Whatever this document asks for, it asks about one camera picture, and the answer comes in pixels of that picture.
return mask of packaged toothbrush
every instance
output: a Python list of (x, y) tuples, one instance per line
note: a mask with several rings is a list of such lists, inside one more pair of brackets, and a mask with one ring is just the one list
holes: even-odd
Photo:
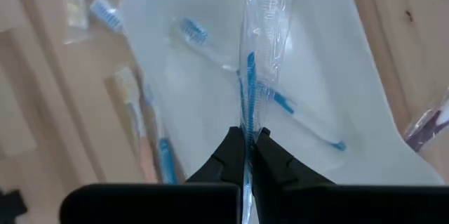
[(192, 18), (173, 18), (174, 33), (183, 40), (188, 47), (202, 54), (205, 58), (220, 66), (222, 69), (236, 72), (239, 60), (232, 53), (226, 41), (213, 37), (210, 32)]
[(449, 125), (449, 91), (441, 102), (434, 102), (404, 133), (404, 140), (416, 152)]
[(264, 125), (267, 103), (274, 97), (293, 0), (246, 0), (240, 37), (238, 70), (241, 94), (241, 128), (246, 140), (243, 182), (243, 223), (252, 207), (250, 161), (254, 139)]
[(152, 145), (155, 147), (157, 169), (162, 183), (178, 184), (185, 181), (185, 175), (182, 172), (180, 164), (174, 154), (170, 136), (163, 122), (163, 115), (153, 99), (152, 90), (147, 81), (144, 81), (143, 96), (145, 99), (145, 110), (151, 118), (149, 127), (152, 129), (154, 139)]
[(86, 0), (62, 0), (65, 10), (65, 43), (90, 39), (89, 32), (89, 7)]

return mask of toothbrush handle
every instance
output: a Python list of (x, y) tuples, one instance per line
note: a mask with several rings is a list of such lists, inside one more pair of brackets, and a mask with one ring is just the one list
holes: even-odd
[(149, 141), (146, 137), (139, 138), (139, 161), (144, 173), (145, 181), (157, 183), (157, 174), (154, 165), (153, 153)]
[(159, 159), (161, 160), (162, 180), (167, 184), (177, 184), (175, 161), (168, 138), (159, 140)]
[(321, 140), (326, 141), (332, 145), (338, 144), (341, 142), (338, 139), (336, 133), (332, 132), (326, 124), (320, 119), (316, 118), (314, 114), (308, 112), (299, 112), (295, 110), (293, 114), (293, 118), (298, 121), (301, 125), (309, 129), (312, 133), (318, 136)]

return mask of wooden surface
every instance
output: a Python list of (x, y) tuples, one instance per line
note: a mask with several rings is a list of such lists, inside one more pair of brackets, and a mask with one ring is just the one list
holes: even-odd
[(134, 65), (126, 39), (94, 21), (66, 45), (62, 0), (0, 6), (0, 188), (22, 191), (18, 222), (58, 223), (81, 185), (143, 182), (105, 81)]
[[(448, 1), (356, 0), (401, 133), (449, 85)], [(126, 39), (93, 21), (90, 39), (65, 44), (62, 0), (0, 6), (0, 188), (22, 191), (29, 213), (18, 222), (57, 223), (60, 202), (80, 185), (142, 182), (111, 85), (135, 64)], [(449, 181), (447, 150), (445, 132), (421, 155)]]
[[(407, 125), (449, 87), (449, 0), (355, 0), (396, 125)], [(449, 182), (449, 133), (420, 154)]]

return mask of plastic bag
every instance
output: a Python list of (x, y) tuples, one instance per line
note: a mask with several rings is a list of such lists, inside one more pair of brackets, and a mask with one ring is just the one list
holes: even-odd
[(65, 10), (65, 43), (91, 38), (89, 32), (89, 8), (86, 0), (62, 0)]
[(449, 91), (437, 105), (428, 109), (404, 134), (407, 144), (419, 152), (431, 139), (449, 125)]
[(246, 0), (240, 40), (239, 81), (241, 127), (246, 139), (246, 166), (243, 182), (243, 223), (250, 218), (251, 152), (273, 99), (286, 38), (290, 28), (293, 0)]

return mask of plastic wrap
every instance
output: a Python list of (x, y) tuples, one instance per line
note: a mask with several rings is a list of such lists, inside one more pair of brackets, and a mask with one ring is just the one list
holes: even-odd
[(250, 159), (272, 100), (290, 27), (293, 0), (246, 0), (240, 40), (241, 127), (246, 139), (243, 222), (252, 206)]
[[(228, 81), (203, 52), (186, 46), (184, 38), (170, 35), (172, 20), (189, 18), (198, 22), (211, 34), (212, 44), (225, 41), (239, 60), (245, 2), (121, 2), (126, 36), (152, 86), (186, 177), (204, 165), (229, 127), (239, 124), (240, 99), (236, 93), (239, 85)], [(247, 75), (248, 55), (255, 50), (249, 45), (246, 49), (242, 80)], [(275, 90), (287, 97), (287, 103), (291, 99), (299, 108), (305, 103), (313, 115), (341, 130), (350, 147), (341, 152), (323, 144), (300, 128), (278, 104), (267, 101), (267, 119), (259, 117), (259, 122), (271, 131), (279, 145), (336, 183), (443, 183), (435, 170), (410, 151), (397, 134), (354, 0), (295, 0), (283, 53), (279, 74), (282, 88), (278, 86)], [(257, 53), (254, 56), (259, 76), (260, 58)], [(229, 75), (236, 80), (235, 73)]]
[(167, 132), (163, 116), (159, 106), (153, 99), (151, 87), (147, 80), (143, 83), (143, 96), (145, 98), (145, 107), (152, 112), (152, 124), (149, 127), (155, 133), (155, 142), (157, 156), (157, 170), (162, 183), (177, 184), (185, 180), (185, 175), (177, 165), (176, 158), (172, 149), (170, 135)]
[(89, 7), (86, 0), (62, 0), (65, 10), (65, 43), (89, 39)]
[(409, 126), (404, 139), (414, 151), (419, 152), (447, 125), (449, 125), (449, 91), (441, 102), (432, 105)]

